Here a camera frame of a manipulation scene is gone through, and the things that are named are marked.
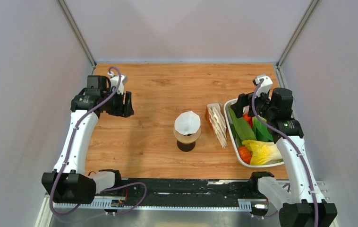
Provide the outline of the white paper coffee filter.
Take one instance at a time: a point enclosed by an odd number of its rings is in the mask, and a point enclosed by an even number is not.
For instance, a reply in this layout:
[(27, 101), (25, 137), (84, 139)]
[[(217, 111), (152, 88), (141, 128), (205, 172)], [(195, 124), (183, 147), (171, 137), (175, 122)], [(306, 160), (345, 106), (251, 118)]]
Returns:
[(184, 136), (195, 134), (200, 126), (200, 117), (193, 111), (181, 113), (174, 123), (175, 131)]

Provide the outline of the wooden ring dripper holder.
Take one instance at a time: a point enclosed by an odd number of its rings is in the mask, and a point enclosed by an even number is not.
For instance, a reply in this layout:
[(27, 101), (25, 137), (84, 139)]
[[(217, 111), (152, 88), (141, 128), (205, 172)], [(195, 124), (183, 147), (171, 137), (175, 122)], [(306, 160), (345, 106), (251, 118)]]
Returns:
[(198, 130), (195, 133), (189, 136), (180, 134), (177, 130), (175, 130), (175, 128), (173, 129), (173, 135), (175, 139), (182, 144), (191, 144), (193, 142), (196, 142), (199, 139), (200, 134), (201, 134), (201, 127), (198, 128)]

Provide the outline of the glass carafe red lid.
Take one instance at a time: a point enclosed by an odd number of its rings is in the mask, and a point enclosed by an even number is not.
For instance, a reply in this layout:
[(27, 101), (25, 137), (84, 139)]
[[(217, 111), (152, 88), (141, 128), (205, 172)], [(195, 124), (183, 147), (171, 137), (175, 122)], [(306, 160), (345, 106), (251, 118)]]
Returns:
[(194, 149), (195, 146), (196, 146), (195, 141), (192, 143), (188, 143), (188, 144), (177, 141), (177, 147), (183, 152), (190, 152)]

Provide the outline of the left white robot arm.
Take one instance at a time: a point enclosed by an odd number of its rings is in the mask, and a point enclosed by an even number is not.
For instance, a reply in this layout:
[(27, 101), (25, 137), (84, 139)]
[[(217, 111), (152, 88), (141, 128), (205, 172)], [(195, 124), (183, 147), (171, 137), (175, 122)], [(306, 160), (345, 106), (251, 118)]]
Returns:
[(85, 160), (93, 130), (102, 112), (117, 117), (134, 115), (131, 92), (124, 90), (126, 75), (87, 77), (87, 85), (71, 100), (70, 126), (64, 147), (42, 185), (54, 203), (90, 204), (106, 190), (117, 196), (123, 190), (118, 170), (100, 170), (87, 176)]

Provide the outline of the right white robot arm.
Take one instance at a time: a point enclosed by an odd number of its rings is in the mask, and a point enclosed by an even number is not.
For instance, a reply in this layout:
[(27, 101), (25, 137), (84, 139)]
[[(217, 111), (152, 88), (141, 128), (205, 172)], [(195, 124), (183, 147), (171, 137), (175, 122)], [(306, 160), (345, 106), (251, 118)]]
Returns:
[(329, 227), (338, 211), (313, 176), (292, 105), (292, 91), (285, 88), (240, 94), (224, 105), (230, 138), (247, 166), (285, 165), (288, 191), (270, 172), (254, 172), (248, 185), (251, 196), (264, 195), (277, 209), (282, 227)]

